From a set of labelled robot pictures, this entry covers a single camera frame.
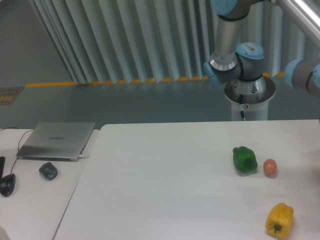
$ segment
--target white curtain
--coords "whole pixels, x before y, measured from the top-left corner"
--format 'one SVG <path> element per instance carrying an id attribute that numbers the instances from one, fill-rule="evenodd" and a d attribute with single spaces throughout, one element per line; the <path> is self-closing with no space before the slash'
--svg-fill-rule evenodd
<path id="1" fill-rule="evenodd" d="M 204 77 L 218 17 L 210 0 L 30 0 L 75 83 Z M 264 72 L 319 50 L 284 15 L 260 2 L 243 21 L 241 42 L 263 46 Z"/>

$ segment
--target brown egg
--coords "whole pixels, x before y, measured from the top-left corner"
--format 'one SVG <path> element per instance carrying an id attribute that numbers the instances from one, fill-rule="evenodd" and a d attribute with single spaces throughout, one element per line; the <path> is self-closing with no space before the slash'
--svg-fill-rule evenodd
<path id="1" fill-rule="evenodd" d="M 273 159 L 267 159 L 265 160 L 263 164 L 263 170 L 265 175 L 272 176 L 277 172 L 277 163 Z"/>

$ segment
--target blue joint cap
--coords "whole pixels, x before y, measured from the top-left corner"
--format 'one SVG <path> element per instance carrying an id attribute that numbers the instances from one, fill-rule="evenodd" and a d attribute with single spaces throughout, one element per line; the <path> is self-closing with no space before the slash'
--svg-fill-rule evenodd
<path id="1" fill-rule="evenodd" d="M 211 0 L 211 7 L 215 14 L 224 16 L 230 13 L 238 0 Z"/>
<path id="2" fill-rule="evenodd" d="M 295 87 L 294 83 L 293 83 L 293 75 L 294 75 L 294 71 L 296 69 L 296 66 L 302 61 L 302 59 L 296 59 L 291 61 L 284 70 L 284 79 L 285 82 L 290 85 L 291 87 Z"/>
<path id="3" fill-rule="evenodd" d="M 314 70 L 313 70 L 313 82 L 314 84 L 320 88 L 320 64 L 318 64 L 317 66 L 315 66 Z"/>
<path id="4" fill-rule="evenodd" d="M 265 58 L 264 49 L 255 42 L 243 42 L 236 46 L 236 52 L 244 58 L 262 60 Z"/>
<path id="5" fill-rule="evenodd" d="M 213 86 L 220 86 L 221 83 L 219 82 L 219 80 L 218 80 L 217 76 L 215 75 L 214 71 L 211 69 L 210 62 L 206 61 L 203 64 L 203 68 L 204 68 L 204 72 L 205 72 L 206 76 L 208 77 L 210 83 Z"/>

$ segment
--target laptop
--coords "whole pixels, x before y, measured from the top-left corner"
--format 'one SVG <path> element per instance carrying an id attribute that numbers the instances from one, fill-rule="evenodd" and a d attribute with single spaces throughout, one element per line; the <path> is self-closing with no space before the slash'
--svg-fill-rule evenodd
<path id="1" fill-rule="evenodd" d="M 16 154 L 18 159 L 78 161 L 95 122 L 40 122 Z"/>

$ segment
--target computer mouse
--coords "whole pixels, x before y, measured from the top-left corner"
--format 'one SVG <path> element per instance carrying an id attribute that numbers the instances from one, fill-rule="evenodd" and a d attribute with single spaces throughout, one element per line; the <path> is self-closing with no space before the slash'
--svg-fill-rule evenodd
<path id="1" fill-rule="evenodd" d="M 4 197 L 10 196 L 16 184 L 16 175 L 14 173 L 4 176 L 0 180 L 0 194 Z"/>

